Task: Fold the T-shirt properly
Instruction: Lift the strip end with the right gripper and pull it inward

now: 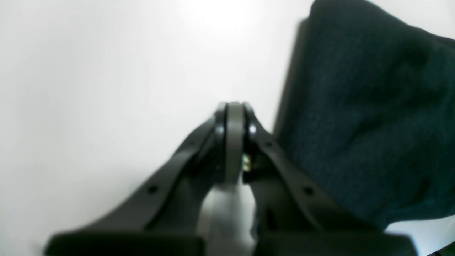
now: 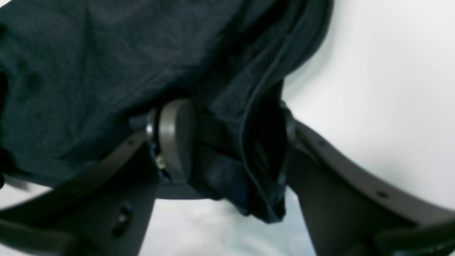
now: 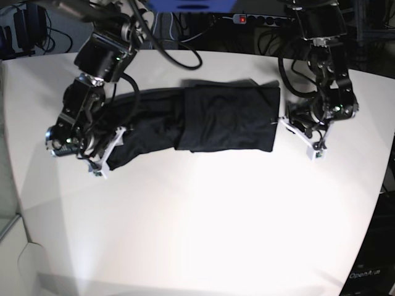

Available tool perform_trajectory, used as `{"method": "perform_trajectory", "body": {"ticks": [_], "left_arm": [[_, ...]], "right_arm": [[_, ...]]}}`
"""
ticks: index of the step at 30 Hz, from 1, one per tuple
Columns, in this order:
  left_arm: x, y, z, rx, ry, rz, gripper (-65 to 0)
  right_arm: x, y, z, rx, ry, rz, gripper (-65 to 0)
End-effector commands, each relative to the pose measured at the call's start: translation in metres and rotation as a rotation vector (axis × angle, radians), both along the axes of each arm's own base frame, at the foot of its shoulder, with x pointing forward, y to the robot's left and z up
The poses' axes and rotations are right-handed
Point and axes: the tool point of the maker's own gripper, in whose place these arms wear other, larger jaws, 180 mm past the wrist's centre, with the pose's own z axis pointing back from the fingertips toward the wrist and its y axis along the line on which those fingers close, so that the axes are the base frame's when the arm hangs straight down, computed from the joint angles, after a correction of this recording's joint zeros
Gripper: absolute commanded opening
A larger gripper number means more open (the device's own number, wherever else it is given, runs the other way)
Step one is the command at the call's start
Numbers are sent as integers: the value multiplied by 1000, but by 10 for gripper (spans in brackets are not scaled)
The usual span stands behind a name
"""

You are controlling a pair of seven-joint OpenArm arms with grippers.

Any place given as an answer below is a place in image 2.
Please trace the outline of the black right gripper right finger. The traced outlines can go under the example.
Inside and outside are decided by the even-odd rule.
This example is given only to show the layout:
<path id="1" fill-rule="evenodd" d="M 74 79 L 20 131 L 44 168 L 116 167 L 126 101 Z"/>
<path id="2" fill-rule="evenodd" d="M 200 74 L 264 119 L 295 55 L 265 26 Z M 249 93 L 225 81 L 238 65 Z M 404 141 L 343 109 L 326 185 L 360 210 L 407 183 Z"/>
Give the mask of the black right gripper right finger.
<path id="1" fill-rule="evenodd" d="M 317 256 L 448 256 L 454 211 L 363 170 L 281 102 L 281 181 L 296 193 Z"/>

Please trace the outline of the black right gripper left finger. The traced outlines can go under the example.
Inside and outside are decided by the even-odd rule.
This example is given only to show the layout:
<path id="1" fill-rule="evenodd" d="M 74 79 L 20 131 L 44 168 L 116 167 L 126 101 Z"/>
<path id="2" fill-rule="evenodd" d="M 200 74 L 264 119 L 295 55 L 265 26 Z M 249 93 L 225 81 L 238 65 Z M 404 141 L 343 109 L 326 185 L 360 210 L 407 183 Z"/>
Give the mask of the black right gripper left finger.
<path id="1" fill-rule="evenodd" d="M 186 184 L 195 108 L 176 99 L 72 180 L 1 211 L 1 244 L 36 256 L 136 256 L 162 182 Z"/>

